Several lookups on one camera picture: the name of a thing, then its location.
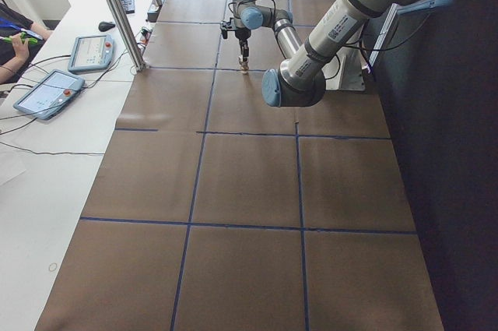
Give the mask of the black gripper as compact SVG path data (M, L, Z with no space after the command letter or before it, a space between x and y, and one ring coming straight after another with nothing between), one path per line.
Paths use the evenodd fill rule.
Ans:
M249 46L247 40L251 36L251 31L247 28L236 28L235 36L239 40L239 46L240 46L239 59L241 61L247 61L249 57Z

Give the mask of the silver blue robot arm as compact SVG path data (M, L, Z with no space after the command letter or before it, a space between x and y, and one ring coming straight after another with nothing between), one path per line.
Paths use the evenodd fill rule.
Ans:
M265 72L261 84L265 103L271 107L309 107L325 92L322 72L337 52L371 18L381 16L393 4L400 14L433 12L454 0L335 0L301 45L292 41L293 26L281 20L274 26L284 54L278 69Z
M292 58L302 41L293 25L293 16L284 9L277 9L274 0L231 0L228 9L232 16L220 23L223 39L234 32L240 48L239 64L248 69L248 40L253 30L269 28L272 30L279 50L284 59Z

